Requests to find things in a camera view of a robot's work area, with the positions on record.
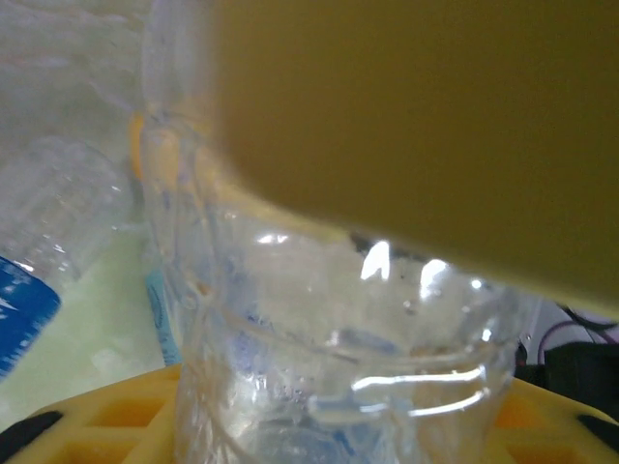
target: blue label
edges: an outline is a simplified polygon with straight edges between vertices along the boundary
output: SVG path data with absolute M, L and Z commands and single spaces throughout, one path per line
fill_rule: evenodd
M 13 370 L 59 307 L 56 292 L 0 257 L 0 379 Z
M 155 270 L 146 277 L 146 290 L 153 310 L 157 337 L 162 347 L 163 362 L 165 365 L 178 364 L 182 358 L 170 329 L 163 295 L 163 273 L 160 270 Z

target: table surface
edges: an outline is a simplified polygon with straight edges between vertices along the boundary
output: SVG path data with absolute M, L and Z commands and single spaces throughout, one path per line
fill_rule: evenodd
M 0 382 L 0 430 L 47 404 L 163 367 L 144 284 L 144 238 L 115 234 Z

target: black cable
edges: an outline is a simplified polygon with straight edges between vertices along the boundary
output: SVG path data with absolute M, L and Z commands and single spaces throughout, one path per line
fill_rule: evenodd
M 619 324 L 617 323 L 601 323 L 601 322 L 594 322 L 594 321 L 590 321 L 589 319 L 582 317 L 579 314 L 576 314 L 575 312 L 573 312 L 569 307 L 563 305 L 563 304 L 557 304 L 557 306 L 559 306 L 563 312 L 565 312 L 570 319 L 572 319 L 574 322 L 576 322 L 577 324 L 579 324 L 579 326 L 584 327 L 585 329 L 588 329 L 589 331 L 593 331 L 593 332 L 605 332 L 605 331 L 609 331 L 611 329 L 614 329 L 615 327 L 619 326 Z

